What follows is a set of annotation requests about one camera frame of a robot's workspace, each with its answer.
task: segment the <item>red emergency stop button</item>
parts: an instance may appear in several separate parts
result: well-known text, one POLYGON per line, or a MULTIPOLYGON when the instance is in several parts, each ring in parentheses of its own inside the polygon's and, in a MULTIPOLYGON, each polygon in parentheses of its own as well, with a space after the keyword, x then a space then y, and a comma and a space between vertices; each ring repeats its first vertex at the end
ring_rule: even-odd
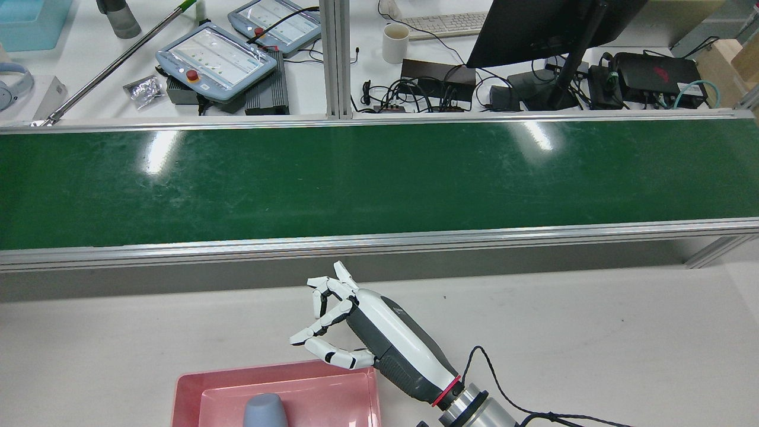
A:
POLYGON ((197 71, 195 70, 189 70, 186 75, 187 75, 187 81, 189 82, 195 82, 195 81, 200 80, 200 76, 197 75, 197 71))

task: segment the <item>computer monitor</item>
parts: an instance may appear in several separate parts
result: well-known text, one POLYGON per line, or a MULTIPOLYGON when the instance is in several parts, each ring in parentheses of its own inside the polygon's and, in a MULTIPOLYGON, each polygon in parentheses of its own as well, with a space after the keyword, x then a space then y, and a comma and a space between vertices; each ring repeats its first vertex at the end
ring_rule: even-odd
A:
POLYGON ((509 76, 533 111, 577 105, 570 83, 585 51, 613 41, 647 0, 494 0, 467 66, 486 68, 568 53, 558 77, 509 76))

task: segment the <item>green conveyor belt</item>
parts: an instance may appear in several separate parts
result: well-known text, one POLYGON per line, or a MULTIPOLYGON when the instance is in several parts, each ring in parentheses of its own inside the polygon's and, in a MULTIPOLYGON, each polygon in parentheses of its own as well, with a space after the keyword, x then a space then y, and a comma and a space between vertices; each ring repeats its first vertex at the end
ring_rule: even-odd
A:
POLYGON ((759 217, 752 120, 0 135, 0 250, 759 217))

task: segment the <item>keyboard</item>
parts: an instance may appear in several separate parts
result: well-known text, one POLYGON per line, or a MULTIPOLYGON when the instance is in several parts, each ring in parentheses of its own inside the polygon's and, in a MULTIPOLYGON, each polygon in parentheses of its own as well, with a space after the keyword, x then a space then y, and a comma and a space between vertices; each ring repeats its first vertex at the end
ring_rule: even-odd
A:
MULTIPOLYGON (((487 17, 487 12, 407 17, 398 21, 407 24, 409 27, 429 31, 443 38, 479 34, 482 25, 485 23, 485 17, 487 17)), ((409 28, 408 32, 410 40, 434 39, 432 34, 416 31, 414 28, 409 28)))

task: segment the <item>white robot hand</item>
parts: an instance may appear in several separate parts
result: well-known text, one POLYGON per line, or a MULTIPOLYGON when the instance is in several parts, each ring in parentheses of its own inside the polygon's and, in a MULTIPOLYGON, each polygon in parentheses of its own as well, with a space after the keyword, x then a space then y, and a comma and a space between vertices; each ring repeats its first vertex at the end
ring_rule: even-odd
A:
POLYGON ((361 289, 342 262, 335 263, 337 279, 309 279, 313 288, 313 312, 318 319, 290 337, 325 362, 346 369, 374 366, 409 396, 445 410, 464 389, 456 370, 440 347, 392 300, 361 289), (326 310, 327 298, 340 303, 326 310), (366 349, 347 351, 322 338, 341 321, 361 339, 366 349))

